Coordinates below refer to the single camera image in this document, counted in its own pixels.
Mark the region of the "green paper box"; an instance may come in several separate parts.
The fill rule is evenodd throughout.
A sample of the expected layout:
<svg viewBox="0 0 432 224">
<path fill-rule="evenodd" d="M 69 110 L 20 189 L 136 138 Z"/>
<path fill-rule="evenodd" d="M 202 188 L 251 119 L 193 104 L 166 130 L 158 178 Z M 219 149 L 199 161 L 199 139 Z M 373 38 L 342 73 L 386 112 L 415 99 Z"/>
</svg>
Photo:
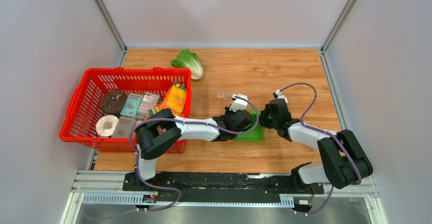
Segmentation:
<svg viewBox="0 0 432 224">
<path fill-rule="evenodd" d="M 247 134 L 240 134 L 238 135 L 234 141 L 238 141 L 238 142 L 262 142 L 264 141 L 264 131 L 263 131 L 263 127 L 258 124 L 257 127 L 247 133 Z"/>
</svg>

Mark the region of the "small clear plastic piece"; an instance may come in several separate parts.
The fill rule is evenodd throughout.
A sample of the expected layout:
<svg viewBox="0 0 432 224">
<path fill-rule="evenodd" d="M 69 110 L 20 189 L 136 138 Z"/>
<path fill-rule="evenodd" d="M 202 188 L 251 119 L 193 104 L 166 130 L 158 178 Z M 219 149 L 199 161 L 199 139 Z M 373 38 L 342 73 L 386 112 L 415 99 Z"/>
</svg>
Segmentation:
<svg viewBox="0 0 432 224">
<path fill-rule="evenodd" d="M 223 100 L 231 100 L 232 95 L 230 93 L 221 92 L 221 93 L 218 93 L 217 97 L 219 99 L 223 99 Z"/>
</svg>

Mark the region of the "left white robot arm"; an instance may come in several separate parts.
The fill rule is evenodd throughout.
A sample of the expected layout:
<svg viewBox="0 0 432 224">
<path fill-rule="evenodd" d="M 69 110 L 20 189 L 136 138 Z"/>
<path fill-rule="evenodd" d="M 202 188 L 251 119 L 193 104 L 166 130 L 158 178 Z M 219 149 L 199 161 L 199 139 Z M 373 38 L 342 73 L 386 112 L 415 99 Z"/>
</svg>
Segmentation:
<svg viewBox="0 0 432 224">
<path fill-rule="evenodd" d="M 133 129 L 138 143 L 137 186 L 144 191 L 155 186 L 157 159 L 176 142 L 187 139 L 225 142 L 252 129 L 252 125 L 253 117 L 244 109 L 227 110 L 224 115 L 209 119 L 183 118 L 162 109 Z"/>
</svg>

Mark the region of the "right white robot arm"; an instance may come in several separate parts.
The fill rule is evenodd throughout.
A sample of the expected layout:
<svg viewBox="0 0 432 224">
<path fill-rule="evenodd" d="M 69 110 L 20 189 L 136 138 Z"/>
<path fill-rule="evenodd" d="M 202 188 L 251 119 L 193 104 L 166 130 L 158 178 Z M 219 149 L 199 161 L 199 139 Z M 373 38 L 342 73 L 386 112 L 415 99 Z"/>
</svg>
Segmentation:
<svg viewBox="0 0 432 224">
<path fill-rule="evenodd" d="M 291 170 L 291 188 L 305 192 L 312 183 L 332 184 L 337 189 L 359 184 L 373 174 L 373 166 L 355 134 L 348 129 L 327 131 L 291 116 L 284 99 L 273 99 L 260 113 L 260 125 L 277 131 L 290 142 L 316 149 L 320 163 L 303 163 Z"/>
</svg>

